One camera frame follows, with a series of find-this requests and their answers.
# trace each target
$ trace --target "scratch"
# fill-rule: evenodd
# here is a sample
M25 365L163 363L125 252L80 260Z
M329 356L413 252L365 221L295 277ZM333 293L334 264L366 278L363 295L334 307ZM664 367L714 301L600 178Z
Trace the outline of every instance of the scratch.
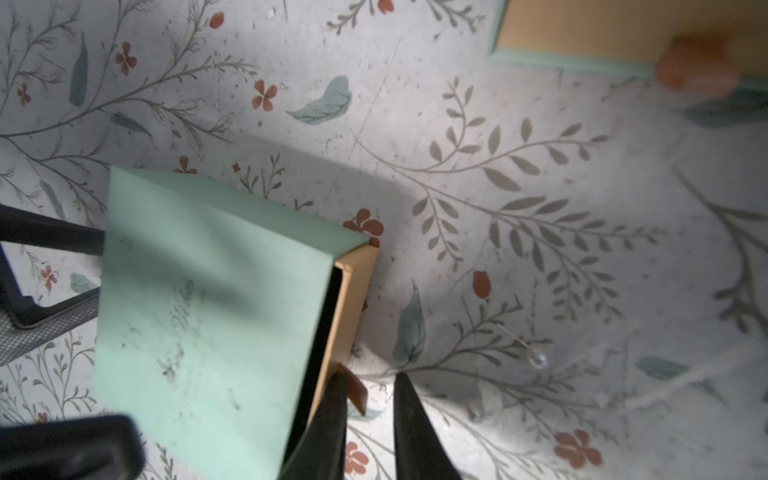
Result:
M392 52L392 57L389 59L389 67L387 67L386 72L384 74L384 78L382 79L381 85L379 85L379 90L376 92L376 96L373 98L373 102L371 102L371 107L368 109L368 113L366 114L366 117L362 121L362 125L360 125L360 130L357 132L357 135L355 136L355 141L352 143L352 148L349 149L349 155L346 157L346 161L344 162L344 166L342 167L341 171L339 172L339 177L341 177L341 174L346 169L347 164L349 163L349 159L352 158L352 153L355 151L355 147L358 144L358 138L360 138L360 134L362 133L363 128L366 127L366 122L368 121L368 117L371 116L371 112L373 111L373 107L376 105L376 101L379 100L379 95L381 94L382 90L384 89L384 84L386 83L386 79L389 76L389 71L392 70L392 66L395 64L395 56L397 55L397 50L400 48L400 42L402 41L402 36L398 38L397 45L395 45L395 51ZM338 178L336 179L335 185L331 187L330 190L328 190L328 193L326 194L325 198L323 200L328 200L328 196L333 192L333 190L338 185L339 181Z

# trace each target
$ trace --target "floral floor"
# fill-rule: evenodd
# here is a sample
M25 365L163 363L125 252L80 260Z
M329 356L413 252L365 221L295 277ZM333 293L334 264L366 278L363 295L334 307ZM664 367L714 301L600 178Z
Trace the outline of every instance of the floral floor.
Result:
M4 2L0 202L103 227L121 165L371 235L347 478L395 478L397 371L464 478L765 478L768 95L494 63L496 9ZM98 259L4 248L40 304L100 282ZM108 408L97 321L0 369L1 424ZM142 478L196 477L146 446Z

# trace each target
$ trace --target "mint green box lid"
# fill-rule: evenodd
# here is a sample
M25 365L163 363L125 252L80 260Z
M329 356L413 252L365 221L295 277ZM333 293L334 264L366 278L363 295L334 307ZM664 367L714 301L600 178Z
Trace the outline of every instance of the mint green box lid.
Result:
M94 393L207 480L276 478L333 262L369 238L113 167Z

